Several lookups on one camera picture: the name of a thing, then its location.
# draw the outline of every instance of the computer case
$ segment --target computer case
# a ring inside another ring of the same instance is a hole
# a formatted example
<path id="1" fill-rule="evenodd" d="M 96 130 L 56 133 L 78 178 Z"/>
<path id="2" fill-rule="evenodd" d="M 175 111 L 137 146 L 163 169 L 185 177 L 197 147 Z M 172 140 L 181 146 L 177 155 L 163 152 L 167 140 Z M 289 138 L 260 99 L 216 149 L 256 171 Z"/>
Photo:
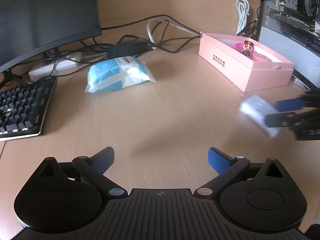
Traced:
<path id="1" fill-rule="evenodd" d="M 258 41 L 295 64 L 295 72 L 320 87 L 320 0 L 261 0 Z"/>

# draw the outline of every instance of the computer monitor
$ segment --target computer monitor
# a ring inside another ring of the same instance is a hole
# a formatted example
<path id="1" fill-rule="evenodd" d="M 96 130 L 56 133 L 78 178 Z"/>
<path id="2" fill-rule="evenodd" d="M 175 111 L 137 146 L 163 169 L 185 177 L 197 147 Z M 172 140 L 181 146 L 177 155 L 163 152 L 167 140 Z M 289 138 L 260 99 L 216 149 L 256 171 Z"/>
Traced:
<path id="1" fill-rule="evenodd" d="M 294 82 L 320 88 L 320 0 L 261 0 L 259 42 L 294 63 Z"/>
<path id="2" fill-rule="evenodd" d="M 99 35 L 97 0 L 0 0 L 0 72 L 49 49 Z"/>

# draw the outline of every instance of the open pink box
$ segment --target open pink box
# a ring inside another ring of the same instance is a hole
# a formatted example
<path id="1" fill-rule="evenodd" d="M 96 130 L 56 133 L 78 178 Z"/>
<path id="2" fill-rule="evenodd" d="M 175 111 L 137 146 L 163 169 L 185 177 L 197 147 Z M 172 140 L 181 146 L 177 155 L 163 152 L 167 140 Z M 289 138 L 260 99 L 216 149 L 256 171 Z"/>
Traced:
<path id="1" fill-rule="evenodd" d="M 272 62 L 257 62 L 234 49 L 238 42 L 251 41 L 254 49 Z M 263 44 L 246 37 L 203 33 L 199 55 L 230 79 L 242 92 L 287 85 L 294 64 Z"/>

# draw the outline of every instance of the black power adapter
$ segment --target black power adapter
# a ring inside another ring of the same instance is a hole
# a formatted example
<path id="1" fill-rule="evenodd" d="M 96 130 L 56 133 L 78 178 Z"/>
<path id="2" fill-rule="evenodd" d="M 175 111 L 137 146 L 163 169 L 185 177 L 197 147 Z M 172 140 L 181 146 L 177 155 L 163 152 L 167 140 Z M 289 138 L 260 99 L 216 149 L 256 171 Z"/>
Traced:
<path id="1" fill-rule="evenodd" d="M 108 59 L 117 57 L 136 56 L 150 50 L 150 47 L 145 41 L 125 41 L 106 49 Z"/>

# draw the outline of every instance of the screw head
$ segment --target screw head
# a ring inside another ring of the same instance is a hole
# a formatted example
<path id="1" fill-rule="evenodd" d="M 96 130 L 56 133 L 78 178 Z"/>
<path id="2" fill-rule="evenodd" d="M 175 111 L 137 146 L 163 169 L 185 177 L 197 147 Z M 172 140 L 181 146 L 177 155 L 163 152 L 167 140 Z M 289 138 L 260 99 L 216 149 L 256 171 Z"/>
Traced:
<path id="1" fill-rule="evenodd" d="M 122 188 L 115 187 L 109 190 L 109 194 L 113 196 L 121 196 L 124 194 L 124 190 Z"/>
<path id="2" fill-rule="evenodd" d="M 201 188 L 198 188 L 197 192 L 198 192 L 200 195 L 208 196 L 208 195 L 211 195 L 213 191 L 212 191 L 212 189 L 210 189 L 210 188 L 201 187 Z"/>

